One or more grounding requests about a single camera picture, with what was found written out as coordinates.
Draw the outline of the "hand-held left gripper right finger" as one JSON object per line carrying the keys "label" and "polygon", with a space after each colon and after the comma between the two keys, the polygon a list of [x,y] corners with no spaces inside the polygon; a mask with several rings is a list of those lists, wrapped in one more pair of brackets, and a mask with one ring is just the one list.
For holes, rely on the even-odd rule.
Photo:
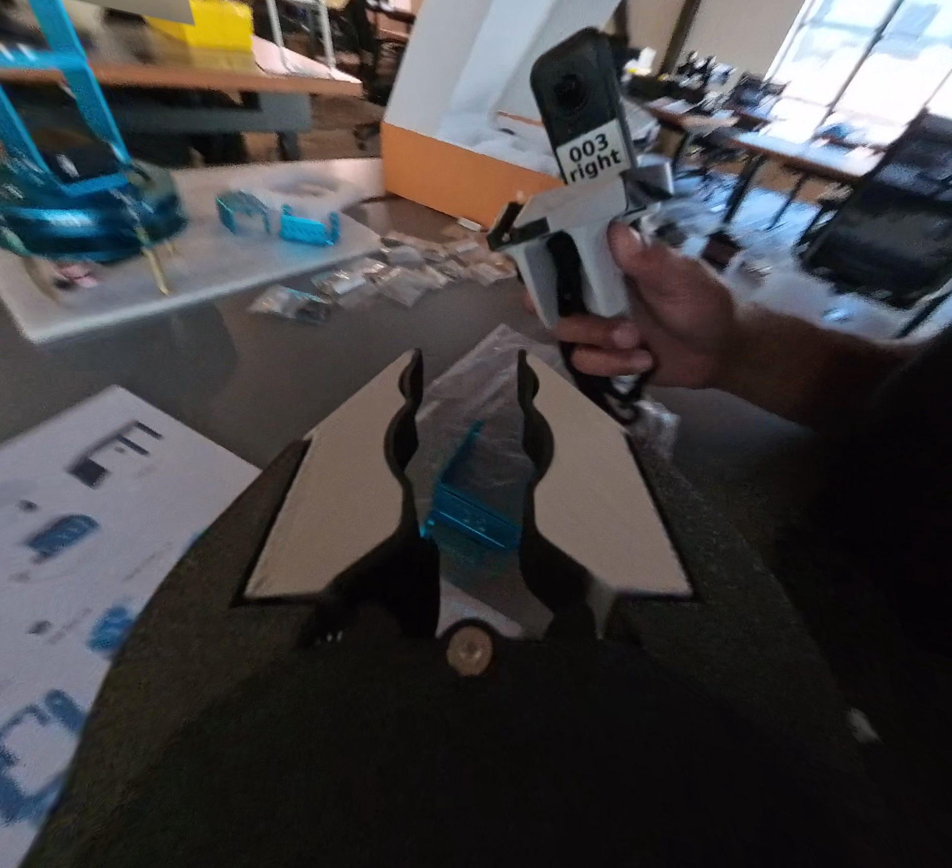
{"label": "hand-held left gripper right finger", "polygon": [[623,427],[563,376],[519,352],[533,466],[519,550],[540,600],[689,600],[694,591]]}

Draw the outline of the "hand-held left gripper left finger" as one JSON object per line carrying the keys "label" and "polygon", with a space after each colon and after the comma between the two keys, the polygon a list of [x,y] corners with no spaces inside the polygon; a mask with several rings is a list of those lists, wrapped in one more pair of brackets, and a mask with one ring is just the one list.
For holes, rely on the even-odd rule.
{"label": "hand-held left gripper left finger", "polygon": [[407,469],[422,380],[422,352],[410,349],[304,436],[243,601],[317,600],[388,541],[419,535]]}

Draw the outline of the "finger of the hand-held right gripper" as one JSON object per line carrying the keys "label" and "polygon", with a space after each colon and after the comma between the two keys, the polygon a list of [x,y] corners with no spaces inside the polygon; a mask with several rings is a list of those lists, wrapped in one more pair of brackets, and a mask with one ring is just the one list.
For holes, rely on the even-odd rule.
{"label": "finger of the hand-held right gripper", "polygon": [[554,234],[602,224],[628,213],[624,185],[563,185],[525,203],[509,202],[486,235],[488,246],[505,252]]}

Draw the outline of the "blue metal servo bracket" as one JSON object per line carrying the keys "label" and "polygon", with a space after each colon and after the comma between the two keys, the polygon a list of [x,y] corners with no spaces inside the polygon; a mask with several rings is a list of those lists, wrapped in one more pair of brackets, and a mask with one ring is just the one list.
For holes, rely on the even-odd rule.
{"label": "blue metal servo bracket", "polygon": [[521,537],[522,465],[493,431],[470,423],[435,478],[422,527],[460,586],[501,577]]}

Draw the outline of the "person's right forearm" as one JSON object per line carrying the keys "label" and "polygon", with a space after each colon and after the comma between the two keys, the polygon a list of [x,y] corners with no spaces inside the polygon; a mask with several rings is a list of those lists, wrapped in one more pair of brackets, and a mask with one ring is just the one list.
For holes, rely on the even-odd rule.
{"label": "person's right forearm", "polygon": [[926,348],[818,327],[746,303],[735,313],[713,384],[784,420],[822,432],[858,424],[877,393]]}

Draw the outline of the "grey desk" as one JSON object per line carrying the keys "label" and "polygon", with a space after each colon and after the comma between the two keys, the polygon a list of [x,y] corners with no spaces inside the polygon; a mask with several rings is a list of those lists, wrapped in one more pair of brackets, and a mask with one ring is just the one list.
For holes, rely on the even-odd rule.
{"label": "grey desk", "polygon": [[273,467],[173,568],[121,648],[27,866],[841,866],[814,717],[838,698],[779,583],[666,461],[639,462],[699,602],[621,600],[606,640],[315,641],[306,604],[232,604],[303,434],[398,354],[447,365],[514,287],[416,312],[231,331],[216,307],[2,354],[2,426],[98,381]]}

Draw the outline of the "cluttered background desk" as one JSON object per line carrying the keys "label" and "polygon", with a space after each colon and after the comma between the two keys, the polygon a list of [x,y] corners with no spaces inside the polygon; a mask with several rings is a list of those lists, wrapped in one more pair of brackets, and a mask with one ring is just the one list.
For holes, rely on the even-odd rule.
{"label": "cluttered background desk", "polygon": [[798,177],[784,202],[788,208],[806,183],[817,180],[853,186],[885,155],[883,149],[875,147],[844,147],[828,141],[796,143],[762,131],[741,131],[743,116],[709,117],[684,111],[684,104],[672,99],[649,101],[647,109],[662,126],[681,133],[675,162],[682,162],[693,148],[708,148],[713,153],[739,159],[741,168],[720,218],[720,229],[724,231],[732,225],[759,174],[770,163]]}

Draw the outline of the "person's right hand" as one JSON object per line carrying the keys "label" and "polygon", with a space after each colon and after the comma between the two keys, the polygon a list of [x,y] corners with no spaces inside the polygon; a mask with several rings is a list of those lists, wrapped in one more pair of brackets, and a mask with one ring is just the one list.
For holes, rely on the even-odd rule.
{"label": "person's right hand", "polygon": [[652,373],[665,387],[705,388],[731,343],[736,305],[703,263],[614,223],[607,243],[625,277],[628,313],[562,317],[553,330],[581,374],[620,378]]}

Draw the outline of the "orange cardboard box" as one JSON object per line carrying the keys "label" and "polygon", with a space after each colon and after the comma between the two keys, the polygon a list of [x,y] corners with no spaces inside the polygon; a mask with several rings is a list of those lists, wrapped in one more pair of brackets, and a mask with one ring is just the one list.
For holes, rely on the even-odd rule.
{"label": "orange cardboard box", "polygon": [[530,71],[622,0],[422,0],[382,124],[388,193],[487,228],[562,185]]}

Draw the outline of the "pile of small screw bags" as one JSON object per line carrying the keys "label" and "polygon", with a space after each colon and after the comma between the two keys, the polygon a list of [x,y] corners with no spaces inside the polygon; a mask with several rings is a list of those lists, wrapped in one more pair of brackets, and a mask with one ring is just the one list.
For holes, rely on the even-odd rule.
{"label": "pile of small screw bags", "polygon": [[511,260],[471,232],[437,242],[394,231],[370,255],[310,275],[304,289],[268,287],[246,312],[318,325],[378,300],[411,308],[458,284],[488,288],[516,276]]}

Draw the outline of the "open instruction manual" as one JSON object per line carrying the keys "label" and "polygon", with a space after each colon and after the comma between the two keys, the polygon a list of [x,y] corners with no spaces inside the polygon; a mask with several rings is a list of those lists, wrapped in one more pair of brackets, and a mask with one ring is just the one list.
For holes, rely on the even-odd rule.
{"label": "open instruction manual", "polygon": [[146,603],[258,474],[119,386],[2,446],[2,866],[53,807]]}

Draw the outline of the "window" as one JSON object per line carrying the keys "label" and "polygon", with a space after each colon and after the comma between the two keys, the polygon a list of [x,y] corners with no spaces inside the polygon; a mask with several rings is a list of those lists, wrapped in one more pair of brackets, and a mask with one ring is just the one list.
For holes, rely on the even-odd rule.
{"label": "window", "polygon": [[769,131],[828,124],[886,145],[922,110],[951,113],[951,0],[806,0],[771,65],[784,85]]}

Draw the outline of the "wooden background table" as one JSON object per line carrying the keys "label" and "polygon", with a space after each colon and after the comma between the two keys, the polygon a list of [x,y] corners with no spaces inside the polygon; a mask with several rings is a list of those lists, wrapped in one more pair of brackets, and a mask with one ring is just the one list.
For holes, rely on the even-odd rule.
{"label": "wooden background table", "polygon": [[115,108],[121,130],[144,136],[267,134],[282,161],[301,158],[300,136],[313,126],[312,96],[363,97],[351,77],[267,73],[260,69],[146,65],[93,60],[109,89],[136,91]]}

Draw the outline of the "yellow box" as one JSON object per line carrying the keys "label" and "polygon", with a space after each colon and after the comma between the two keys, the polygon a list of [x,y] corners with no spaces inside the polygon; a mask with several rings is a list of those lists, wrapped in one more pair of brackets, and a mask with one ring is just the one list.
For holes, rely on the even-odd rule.
{"label": "yellow box", "polygon": [[188,0],[192,23],[146,16],[149,27],[191,49],[253,52],[252,10],[232,0]]}

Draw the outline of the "small blue metal bracket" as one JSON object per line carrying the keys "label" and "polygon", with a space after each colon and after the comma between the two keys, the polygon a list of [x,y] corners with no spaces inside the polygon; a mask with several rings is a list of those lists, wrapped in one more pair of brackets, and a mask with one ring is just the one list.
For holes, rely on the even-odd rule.
{"label": "small blue metal bracket", "polygon": [[341,219],[337,211],[329,211],[318,217],[307,216],[303,208],[283,205],[280,215],[279,235],[290,243],[302,243],[318,247],[334,246],[341,235]]}
{"label": "small blue metal bracket", "polygon": [[271,236],[271,213],[258,196],[244,189],[228,189],[215,198],[220,223],[234,236]]}

